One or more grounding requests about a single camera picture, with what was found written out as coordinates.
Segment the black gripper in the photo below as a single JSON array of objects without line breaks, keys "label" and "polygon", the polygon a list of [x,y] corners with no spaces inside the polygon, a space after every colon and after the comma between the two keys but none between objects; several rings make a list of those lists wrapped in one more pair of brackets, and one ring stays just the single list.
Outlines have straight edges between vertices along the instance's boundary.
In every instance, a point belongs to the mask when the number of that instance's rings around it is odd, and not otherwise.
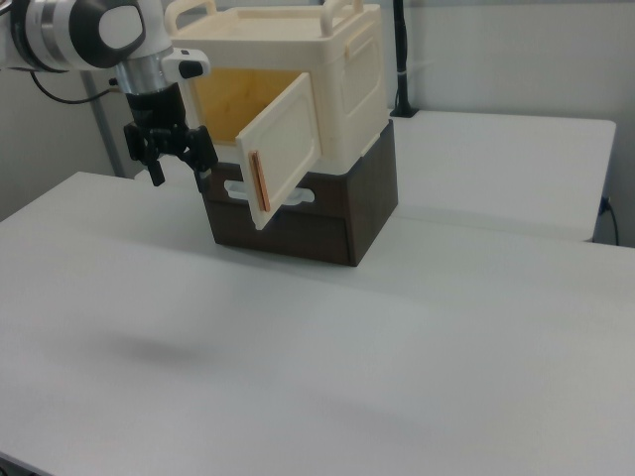
[{"label": "black gripper", "polygon": [[197,190],[206,191],[206,177],[218,164],[218,155],[205,126],[188,128],[186,109],[176,84],[147,94],[126,94],[133,121],[124,127],[130,158],[148,171],[154,186],[165,182],[159,158],[170,151],[175,134],[176,156],[193,172]]}]

